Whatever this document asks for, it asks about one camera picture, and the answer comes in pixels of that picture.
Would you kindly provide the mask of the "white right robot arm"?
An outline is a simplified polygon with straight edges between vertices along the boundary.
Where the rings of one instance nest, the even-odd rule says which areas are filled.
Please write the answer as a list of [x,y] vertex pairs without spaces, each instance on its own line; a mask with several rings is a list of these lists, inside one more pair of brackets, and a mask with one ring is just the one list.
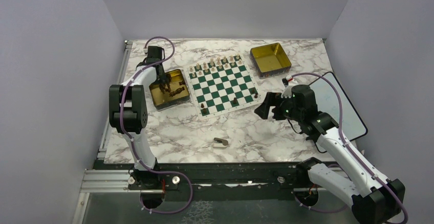
[[318,110],[314,91],[304,84],[290,88],[290,95],[268,92],[255,109],[261,119],[273,113],[273,119],[293,120],[312,140],[324,148],[347,174],[337,174],[317,158],[296,166],[296,182],[307,187],[319,185],[351,208],[359,223],[386,223],[403,212],[405,187],[390,180],[373,166],[346,138],[340,125],[327,113]]

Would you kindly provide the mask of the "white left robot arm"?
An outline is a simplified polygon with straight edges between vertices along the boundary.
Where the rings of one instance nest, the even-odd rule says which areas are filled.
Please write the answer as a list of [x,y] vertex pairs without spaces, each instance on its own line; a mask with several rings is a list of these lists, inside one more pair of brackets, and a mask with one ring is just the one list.
[[145,48],[145,58],[134,74],[121,84],[109,88],[109,123],[127,141],[134,159],[134,168],[144,171],[142,183],[148,188],[160,184],[161,175],[154,170],[157,159],[150,149],[145,127],[148,121],[145,89],[155,84],[168,87],[162,65],[165,51],[162,47]]

